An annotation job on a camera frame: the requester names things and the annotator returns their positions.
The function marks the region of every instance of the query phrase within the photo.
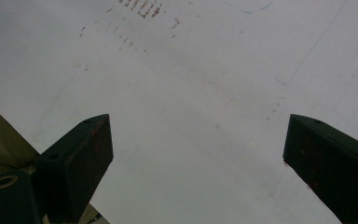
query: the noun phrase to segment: olive green fabric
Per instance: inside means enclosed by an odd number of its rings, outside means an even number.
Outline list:
[[[0,175],[19,169],[31,174],[34,171],[34,159],[38,155],[37,151],[0,115]],[[98,211],[89,204],[78,223],[87,224],[97,215]]]

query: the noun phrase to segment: black bracket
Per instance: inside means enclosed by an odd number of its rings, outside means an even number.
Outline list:
[[[343,223],[358,223],[358,141],[317,119],[291,115],[284,161]]]
[[[86,119],[35,160],[0,175],[0,223],[78,222],[113,159],[109,115]]]

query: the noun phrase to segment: screw hole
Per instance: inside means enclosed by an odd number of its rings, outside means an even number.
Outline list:
[[[0,178],[0,189],[7,188],[19,179],[16,175],[6,175]]]
[[[57,160],[60,157],[60,155],[58,153],[55,154],[51,154],[48,159],[51,161]]]

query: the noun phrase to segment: white surface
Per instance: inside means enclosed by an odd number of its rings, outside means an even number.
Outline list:
[[[358,139],[358,0],[128,1],[0,1],[3,116],[42,152],[109,113],[111,223],[339,223],[282,151],[291,113]]]

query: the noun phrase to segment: scratched white surface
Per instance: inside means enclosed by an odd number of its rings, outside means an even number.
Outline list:
[[[358,0],[3,0],[0,112],[40,152],[109,113],[111,223],[339,223],[282,151],[358,139]]]

